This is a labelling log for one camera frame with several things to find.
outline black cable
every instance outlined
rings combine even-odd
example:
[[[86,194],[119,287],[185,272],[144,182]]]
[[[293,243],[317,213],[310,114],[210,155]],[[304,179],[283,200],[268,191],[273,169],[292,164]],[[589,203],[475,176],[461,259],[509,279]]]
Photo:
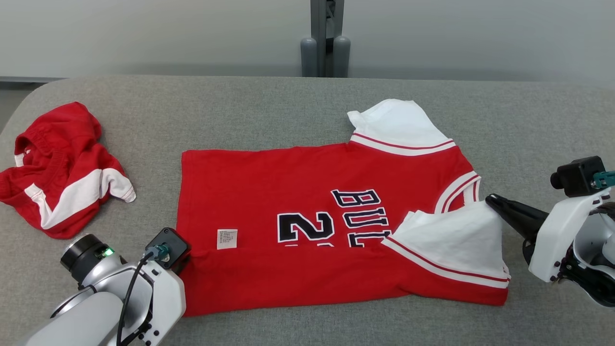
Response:
[[[122,330],[124,328],[124,317],[126,316],[126,307],[128,306],[128,301],[130,299],[130,295],[132,293],[132,288],[135,285],[135,281],[139,276],[139,272],[141,271],[141,267],[148,261],[150,257],[154,255],[153,252],[149,252],[139,261],[137,267],[135,269],[135,273],[132,275],[132,279],[130,279],[130,284],[128,285],[128,290],[126,291],[126,297],[124,298],[124,305],[122,306],[122,312],[119,315],[119,324],[117,325],[117,340],[116,345],[122,345]]]

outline red and white striped trim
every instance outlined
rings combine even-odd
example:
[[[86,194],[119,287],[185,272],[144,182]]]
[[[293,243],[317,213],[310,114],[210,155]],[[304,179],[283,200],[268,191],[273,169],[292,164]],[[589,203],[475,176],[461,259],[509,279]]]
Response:
[[[411,260],[412,262],[419,265],[421,268],[436,274],[438,276],[442,276],[444,278],[448,278],[451,280],[461,281],[465,283],[479,284],[482,286],[488,286],[493,288],[506,288],[508,287],[508,283],[510,278],[505,276],[504,270],[502,269],[502,278],[495,278],[493,276],[482,275],[477,273],[468,273],[461,272],[459,270],[454,270],[450,268],[443,267],[441,265],[437,265],[425,257],[419,255],[418,253],[408,249],[404,245],[397,242],[395,239],[388,237],[382,241],[382,244],[388,246],[393,249],[395,252],[398,252],[402,256]]]
[[[351,141],[360,143],[362,145],[366,145],[368,147],[372,147],[374,149],[378,149],[381,151],[385,151],[391,154],[404,155],[404,156],[419,156],[425,154],[436,153],[438,151],[446,150],[449,148],[455,147],[455,143],[452,139],[448,139],[446,142],[440,143],[438,145],[434,145],[431,147],[407,147],[405,145],[397,145],[392,143],[383,142],[381,140],[376,140],[366,135],[353,133],[350,138]]]
[[[435,205],[434,213],[447,212],[455,197],[464,194],[464,204],[478,201],[478,182],[480,176],[476,172],[468,172],[449,185],[440,195]]]

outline red fabric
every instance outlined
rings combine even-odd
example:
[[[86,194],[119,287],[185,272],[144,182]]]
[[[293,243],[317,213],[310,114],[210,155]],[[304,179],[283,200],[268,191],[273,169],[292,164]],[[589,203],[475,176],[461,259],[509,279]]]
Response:
[[[0,172],[0,201],[13,206],[32,227],[52,238],[73,237],[94,217],[109,192],[90,205],[77,207],[79,196],[70,196],[74,212],[46,228],[42,226],[41,208],[33,198],[43,196],[51,211],[57,213],[56,206],[65,188],[94,170],[112,168],[125,175],[119,162],[98,143],[101,131],[98,120],[78,102],[38,117],[15,140],[15,155],[23,155],[23,165]],[[40,191],[30,197],[24,191],[29,187]],[[79,194],[98,194],[101,186],[88,185],[87,188]]]
[[[382,237],[361,238],[364,247],[351,247],[351,233],[394,231],[408,211],[438,212],[434,209],[446,187],[472,172],[458,147],[421,156],[355,142],[258,152],[187,151],[182,170],[177,230],[192,245],[192,259],[181,274],[186,316],[405,294],[492,305],[506,299],[506,289],[430,273],[381,245]],[[380,203],[341,207],[334,190],[373,190]],[[461,206],[460,198],[454,208]],[[386,212],[385,225],[352,228],[345,221],[345,213],[379,208]],[[317,215],[324,212],[335,228],[331,237],[309,239],[293,226],[297,240],[280,241],[280,214],[300,213],[322,231]],[[237,230],[237,248],[217,249],[220,229]]]

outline floor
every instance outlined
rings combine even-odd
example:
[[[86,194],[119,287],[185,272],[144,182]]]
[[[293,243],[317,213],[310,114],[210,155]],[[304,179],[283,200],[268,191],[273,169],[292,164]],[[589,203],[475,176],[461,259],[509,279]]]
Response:
[[[42,83],[0,82],[0,132],[17,106]]]

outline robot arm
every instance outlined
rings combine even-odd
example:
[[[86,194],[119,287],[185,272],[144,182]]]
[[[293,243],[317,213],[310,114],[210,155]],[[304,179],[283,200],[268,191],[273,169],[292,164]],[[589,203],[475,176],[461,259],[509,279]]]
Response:
[[[186,310],[183,282],[173,270],[181,269],[188,252],[188,244],[171,228],[146,247],[151,260],[144,256],[130,264],[95,236],[79,238],[61,258],[79,292],[18,345],[115,346],[137,337],[147,346],[158,345]]]
[[[545,282],[570,280],[601,305],[615,307],[615,213],[610,198],[613,172],[593,156],[560,166],[554,188],[569,197],[551,213],[490,195],[486,202],[524,237],[530,272]]]

